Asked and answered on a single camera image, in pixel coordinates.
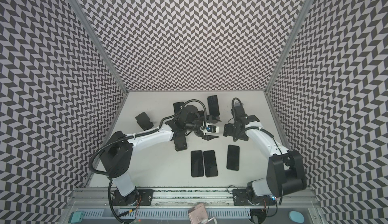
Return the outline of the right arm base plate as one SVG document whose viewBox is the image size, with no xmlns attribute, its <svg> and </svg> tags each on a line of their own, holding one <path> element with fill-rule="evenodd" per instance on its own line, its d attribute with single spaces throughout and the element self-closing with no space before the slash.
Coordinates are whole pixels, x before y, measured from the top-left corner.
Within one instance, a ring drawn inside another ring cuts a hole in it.
<svg viewBox="0 0 388 224">
<path fill-rule="evenodd" d="M 234 206 L 273 206 L 276 201 L 270 195 L 257 196 L 246 189 L 233 189 L 231 192 Z"/>
</svg>

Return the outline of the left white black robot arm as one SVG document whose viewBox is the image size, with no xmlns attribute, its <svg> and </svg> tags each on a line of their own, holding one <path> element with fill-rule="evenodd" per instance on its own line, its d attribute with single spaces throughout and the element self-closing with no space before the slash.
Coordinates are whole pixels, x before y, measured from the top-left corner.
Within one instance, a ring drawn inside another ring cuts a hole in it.
<svg viewBox="0 0 388 224">
<path fill-rule="evenodd" d="M 218 138 L 217 122 L 218 117 L 209 115 L 203 102 L 191 99 L 183 103 L 173 115 L 162 118 L 156 128 L 132 134 L 115 132 L 108 143 L 93 154 L 89 169 L 94 174 L 106 176 L 116 186 L 114 196 L 109 199 L 111 202 L 137 204 L 141 195 L 129 173 L 132 156 L 170 141 L 174 143 L 176 151 L 186 150 L 186 137 L 190 133 L 206 141 L 213 140 Z"/>
</svg>

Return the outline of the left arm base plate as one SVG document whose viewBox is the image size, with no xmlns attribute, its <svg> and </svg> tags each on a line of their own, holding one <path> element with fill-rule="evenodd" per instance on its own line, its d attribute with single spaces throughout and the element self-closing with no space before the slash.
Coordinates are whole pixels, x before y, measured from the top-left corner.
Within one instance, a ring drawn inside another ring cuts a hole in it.
<svg viewBox="0 0 388 224">
<path fill-rule="evenodd" d="M 153 189 L 135 189 L 130 194 L 122 196 L 118 190 L 113 192 L 113 206 L 150 206 L 153 199 Z"/>
</svg>

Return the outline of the black stand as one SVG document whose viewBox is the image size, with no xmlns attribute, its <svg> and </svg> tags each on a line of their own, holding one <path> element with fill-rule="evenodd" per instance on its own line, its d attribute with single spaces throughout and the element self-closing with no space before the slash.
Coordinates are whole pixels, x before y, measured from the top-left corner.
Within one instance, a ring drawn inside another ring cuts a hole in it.
<svg viewBox="0 0 388 224">
<path fill-rule="evenodd" d="M 154 123 L 151 122 L 149 116 L 142 112 L 135 117 L 137 124 L 141 127 L 143 131 L 150 130 L 154 127 Z"/>
<path fill-rule="evenodd" d="M 174 134 L 173 141 L 175 145 L 175 150 L 177 152 L 188 149 L 187 141 L 186 141 L 186 131 L 176 132 Z"/>
</svg>

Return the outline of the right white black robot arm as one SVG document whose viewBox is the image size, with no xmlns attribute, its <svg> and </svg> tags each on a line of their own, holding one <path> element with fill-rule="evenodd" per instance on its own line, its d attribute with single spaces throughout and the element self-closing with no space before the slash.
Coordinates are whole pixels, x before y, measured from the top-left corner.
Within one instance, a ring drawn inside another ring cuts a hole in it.
<svg viewBox="0 0 388 224">
<path fill-rule="evenodd" d="M 267 159 L 266 177 L 247 183 L 247 200 L 252 205 L 282 198 L 307 188 L 303 156 L 278 143 L 255 115 L 245 112 L 241 100 L 232 99 L 233 123 L 224 126 L 224 136 L 233 142 L 252 140 Z"/>
</svg>

